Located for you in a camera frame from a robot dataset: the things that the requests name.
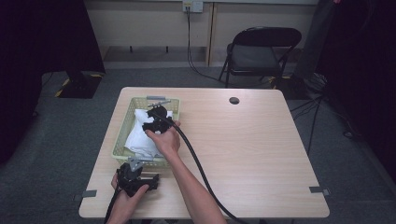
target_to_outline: left hand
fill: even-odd
[[[113,186],[113,189],[117,187],[117,174],[114,174],[111,186]],[[129,197],[125,190],[122,190],[114,202],[107,224],[124,224],[131,219],[137,204],[148,189],[149,185],[140,187],[133,197]]]

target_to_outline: chair seat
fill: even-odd
[[[232,54],[232,73],[242,76],[249,73],[250,76],[262,76],[262,73],[273,73],[273,76],[279,76],[281,67],[276,60],[272,48],[252,47],[235,45]]]

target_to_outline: white towel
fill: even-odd
[[[172,117],[173,112],[168,111],[166,117]],[[136,157],[163,157],[155,147],[154,142],[143,131],[143,123],[151,123],[154,118],[149,118],[147,110],[136,109],[134,111],[134,128],[128,135],[125,146],[136,154]]]

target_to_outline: wooden table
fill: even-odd
[[[84,198],[82,217],[104,217],[113,195],[110,181],[120,164],[111,157],[122,120],[133,97],[161,95],[180,99],[180,128],[189,138],[219,200],[241,218],[326,217],[318,181],[281,91],[124,88],[108,125]],[[229,102],[240,100],[238,105]],[[180,157],[202,181],[185,144]],[[134,218],[190,218],[169,169],[160,186],[147,192]]]

